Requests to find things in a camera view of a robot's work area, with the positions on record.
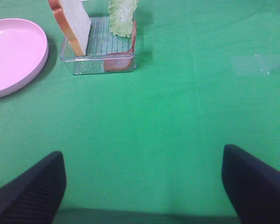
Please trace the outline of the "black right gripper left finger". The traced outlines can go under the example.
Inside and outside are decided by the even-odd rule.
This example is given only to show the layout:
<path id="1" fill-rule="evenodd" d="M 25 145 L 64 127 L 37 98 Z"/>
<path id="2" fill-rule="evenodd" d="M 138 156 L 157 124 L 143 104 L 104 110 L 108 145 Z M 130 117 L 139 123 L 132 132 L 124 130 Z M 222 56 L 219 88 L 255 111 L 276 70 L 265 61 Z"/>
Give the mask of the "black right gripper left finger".
<path id="1" fill-rule="evenodd" d="M 65 189 L 63 154 L 54 151 L 0 188 L 0 224 L 51 224 Z"/>

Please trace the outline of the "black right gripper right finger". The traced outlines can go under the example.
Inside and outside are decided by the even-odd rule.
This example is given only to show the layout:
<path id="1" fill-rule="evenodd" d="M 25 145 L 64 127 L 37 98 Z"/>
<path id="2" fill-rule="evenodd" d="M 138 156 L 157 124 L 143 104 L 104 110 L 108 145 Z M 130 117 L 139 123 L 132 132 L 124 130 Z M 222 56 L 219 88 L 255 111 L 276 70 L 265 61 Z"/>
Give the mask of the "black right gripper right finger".
<path id="1" fill-rule="evenodd" d="M 243 224 L 280 224 L 280 171 L 242 148 L 224 146 L 224 190 Z"/>

